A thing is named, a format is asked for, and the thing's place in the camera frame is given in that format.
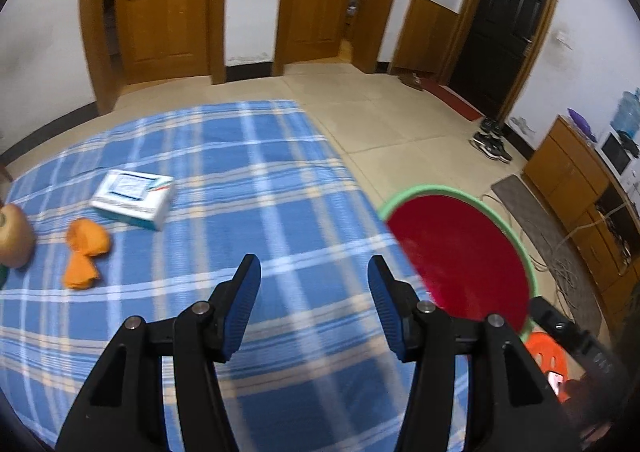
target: green table rim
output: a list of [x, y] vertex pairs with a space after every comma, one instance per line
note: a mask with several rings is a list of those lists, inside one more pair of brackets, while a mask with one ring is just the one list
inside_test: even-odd
[[[504, 235], [507, 236], [509, 241], [513, 244], [514, 248], [518, 252], [520, 256], [520, 260], [525, 269], [525, 273], [527, 275], [527, 282], [529, 283], [529, 297], [533, 298], [539, 295], [538, 292], [538, 282], [536, 280], [536, 274], [533, 269], [533, 264], [529, 258], [529, 252], [524, 248], [522, 242], [518, 239], [518, 236], [513, 231], [513, 229], [504, 222], [504, 220], [498, 215], [498, 213], [487, 206], [485, 203], [480, 201], [475, 196], [471, 196], [471, 194], [467, 194], [464, 191], [461, 191], [457, 188], [447, 187], [446, 185], [415, 185], [415, 187], [408, 188], [407, 190], [403, 190], [399, 192], [395, 196], [393, 196], [389, 201], [387, 201], [380, 209], [378, 210], [378, 215], [380, 219], [386, 222], [393, 212], [398, 209], [406, 201], [419, 196], [427, 196], [433, 194], [441, 194], [449, 197], [453, 197], [459, 199], [460, 201], [464, 201], [476, 207], [478, 210], [487, 215], [491, 221], [502, 231]], [[524, 328], [520, 333], [520, 339], [523, 342], [526, 342], [533, 330], [533, 322], [530, 317], [527, 317], [527, 320], [524, 323]]]

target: black door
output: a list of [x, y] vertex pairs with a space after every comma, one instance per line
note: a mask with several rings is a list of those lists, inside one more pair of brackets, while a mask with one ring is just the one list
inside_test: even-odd
[[496, 118], [536, 31], [545, 0], [480, 0], [449, 87]]

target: orange bow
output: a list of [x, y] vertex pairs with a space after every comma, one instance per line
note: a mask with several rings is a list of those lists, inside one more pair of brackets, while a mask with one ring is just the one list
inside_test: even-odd
[[72, 289], [89, 288], [100, 275], [91, 257], [105, 254], [111, 248], [107, 230], [90, 219], [76, 219], [66, 231], [66, 244], [72, 254], [62, 283]]

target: door frame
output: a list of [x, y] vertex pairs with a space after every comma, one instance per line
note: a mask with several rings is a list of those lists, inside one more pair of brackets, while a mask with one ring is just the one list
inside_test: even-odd
[[[551, 19], [553, 18], [554, 12], [556, 11], [556, 4], [558, 0], [546, 0], [545, 5], [540, 13], [540, 20], [538, 22], [538, 27], [533, 35], [533, 42], [530, 45], [529, 53], [525, 56], [524, 61], [516, 75], [516, 78], [513, 80], [513, 84], [511, 85], [511, 89], [507, 93], [507, 97], [504, 99], [504, 102], [500, 106], [500, 110], [498, 111], [498, 120], [503, 121], [513, 108], [516, 99], [520, 95], [522, 88], [529, 77], [529, 73], [533, 68], [533, 64], [535, 63], [538, 55], [540, 54], [540, 50], [545, 42], [546, 35], [548, 34], [549, 27], [551, 26]], [[456, 25], [453, 37], [449, 42], [447, 47], [447, 55], [445, 56], [444, 63], [442, 68], [438, 72], [436, 79], [438, 83], [443, 84], [444, 86], [449, 84], [451, 79], [451, 75], [455, 70], [456, 64], [458, 63], [458, 59], [460, 58], [460, 54], [462, 53], [462, 49], [465, 45], [466, 38], [471, 31], [471, 25], [473, 23], [474, 17], [476, 15], [476, 11], [478, 10], [478, 5], [480, 4], [480, 0], [463, 0], [462, 7], [460, 8], [460, 15], [458, 16], [458, 23]]]
[[[376, 72], [378, 54], [392, 4], [393, 0], [367, 0], [362, 10], [358, 10], [358, 23], [362, 28], [356, 30], [351, 42], [353, 47], [351, 63], [364, 73]], [[284, 74], [284, 57], [292, 12], [293, 0], [280, 0], [275, 51], [271, 67], [272, 76]]]
[[[78, 0], [80, 29], [89, 77], [94, 87], [98, 113], [104, 115], [113, 107], [124, 82], [111, 65], [104, 31], [103, 0]], [[207, 44], [209, 75], [212, 84], [226, 80], [225, 68], [225, 0], [207, 0]]]

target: blue gripper pad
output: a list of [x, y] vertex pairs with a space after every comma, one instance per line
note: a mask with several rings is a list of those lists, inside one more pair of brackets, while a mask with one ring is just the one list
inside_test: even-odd
[[418, 337], [412, 310], [418, 296], [411, 285], [394, 279], [382, 255], [369, 260], [367, 278], [389, 349], [401, 362], [412, 362]]
[[260, 260], [255, 255], [245, 255], [234, 278], [229, 282], [225, 296], [230, 303], [222, 309], [226, 311], [223, 325], [222, 356], [225, 360], [238, 351], [254, 308], [255, 298], [260, 288]]

